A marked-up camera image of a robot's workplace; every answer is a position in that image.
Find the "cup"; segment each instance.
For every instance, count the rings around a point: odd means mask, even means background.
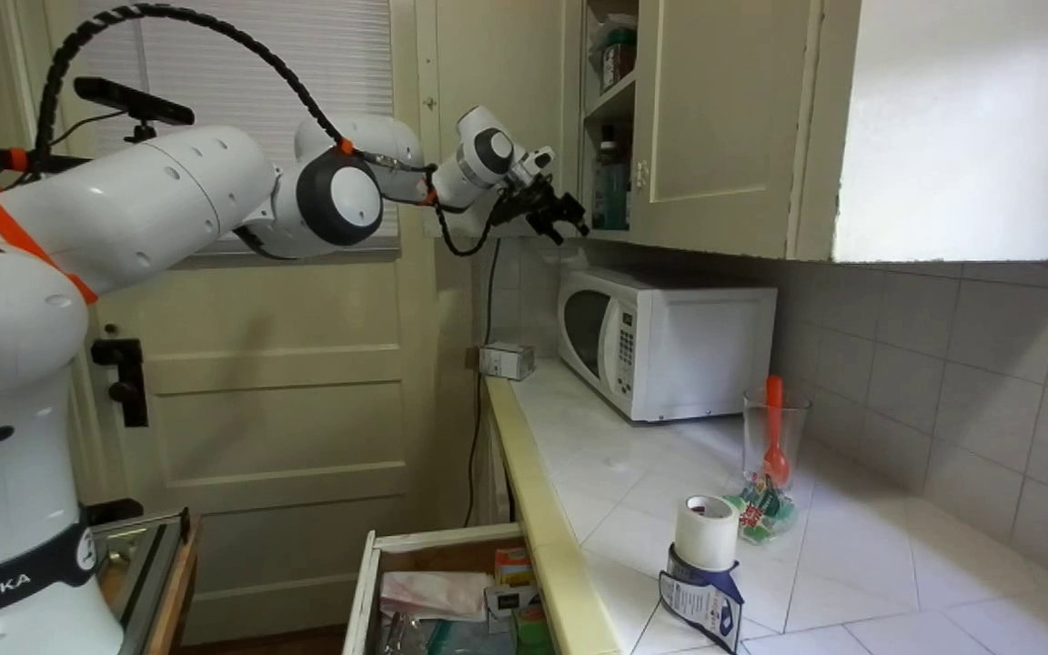
[[[782,378],[743,392],[743,481],[787,488],[807,427],[807,399]]]

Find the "kitchen counter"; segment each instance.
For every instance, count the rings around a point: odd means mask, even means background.
[[[719,653],[656,579],[679,500],[738,488],[738,424],[629,427],[555,361],[488,398],[563,653]],[[1048,571],[1005,544],[810,444],[791,500],[787,534],[738,544],[743,653],[1048,655]]]

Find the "cabinet door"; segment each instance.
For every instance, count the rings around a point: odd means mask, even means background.
[[[639,0],[639,239],[789,256],[818,0]]]

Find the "microwave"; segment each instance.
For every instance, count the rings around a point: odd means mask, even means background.
[[[738,414],[770,368],[776,289],[690,289],[563,271],[559,361],[629,424]]]

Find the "wall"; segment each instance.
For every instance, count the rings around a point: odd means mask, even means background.
[[[509,262],[527,259],[493,322],[546,335],[554,267],[525,249]],[[776,283],[776,368],[810,398],[807,449],[1048,563],[1048,267],[782,267],[610,243],[588,259]]]

